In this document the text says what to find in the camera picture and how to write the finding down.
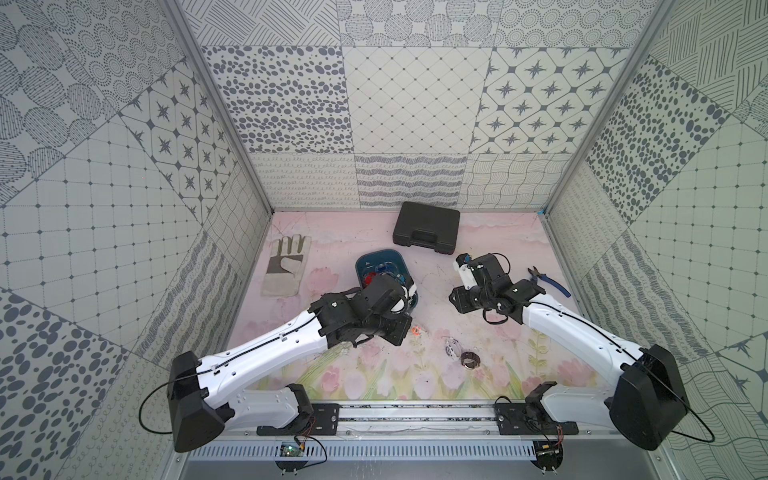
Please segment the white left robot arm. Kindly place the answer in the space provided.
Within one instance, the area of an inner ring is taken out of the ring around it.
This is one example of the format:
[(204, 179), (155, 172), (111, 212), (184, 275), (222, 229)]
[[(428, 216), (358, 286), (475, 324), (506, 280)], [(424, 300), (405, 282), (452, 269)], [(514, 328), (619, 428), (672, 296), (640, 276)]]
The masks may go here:
[(251, 385), (340, 344), (380, 337), (401, 345), (411, 328), (415, 293), (405, 274), (376, 275), (364, 287), (322, 295), (284, 325), (238, 347), (203, 358), (191, 351), (178, 355), (161, 386), (175, 452), (193, 451), (236, 429), (267, 436), (307, 431), (314, 408), (302, 385), (267, 391), (251, 391)]

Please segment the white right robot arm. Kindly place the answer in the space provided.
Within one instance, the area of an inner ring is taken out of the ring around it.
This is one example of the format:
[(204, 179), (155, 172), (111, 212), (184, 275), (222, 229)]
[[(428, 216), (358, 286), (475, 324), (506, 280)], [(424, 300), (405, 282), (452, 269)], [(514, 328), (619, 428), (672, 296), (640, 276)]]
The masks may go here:
[(461, 314), (500, 315), (557, 342), (603, 378), (602, 389), (543, 382), (525, 399), (525, 421), (537, 434), (563, 438), (571, 424), (612, 428), (631, 444), (657, 449), (694, 412), (673, 354), (643, 347), (574, 313), (529, 279), (514, 282), (496, 254), (459, 255), (462, 284), (449, 300)]

